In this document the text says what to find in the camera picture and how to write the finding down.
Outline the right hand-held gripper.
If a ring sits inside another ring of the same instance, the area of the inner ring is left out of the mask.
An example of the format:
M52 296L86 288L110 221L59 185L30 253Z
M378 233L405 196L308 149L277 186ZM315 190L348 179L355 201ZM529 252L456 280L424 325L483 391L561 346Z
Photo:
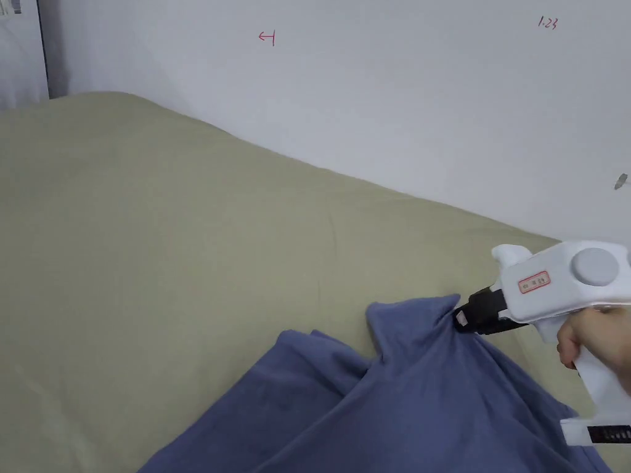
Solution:
M454 310L458 333L480 335L504 331L500 318L535 326L546 343L555 342L568 316L585 308L629 307L630 253L627 247L600 241L566 241L532 254L518 245L492 250L499 265L496 283ZM506 309L500 310L500 291ZM589 350L580 349L577 372L594 403L593 418L560 422L570 446L628 445L630 396L614 373Z

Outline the person's right hand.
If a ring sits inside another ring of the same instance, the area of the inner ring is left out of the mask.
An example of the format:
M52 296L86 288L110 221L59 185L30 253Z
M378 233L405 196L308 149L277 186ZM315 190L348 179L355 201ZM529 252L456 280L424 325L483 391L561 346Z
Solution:
M560 362L576 369L582 349L588 350L630 393L630 312L624 308L600 312L584 309L568 316L557 334Z

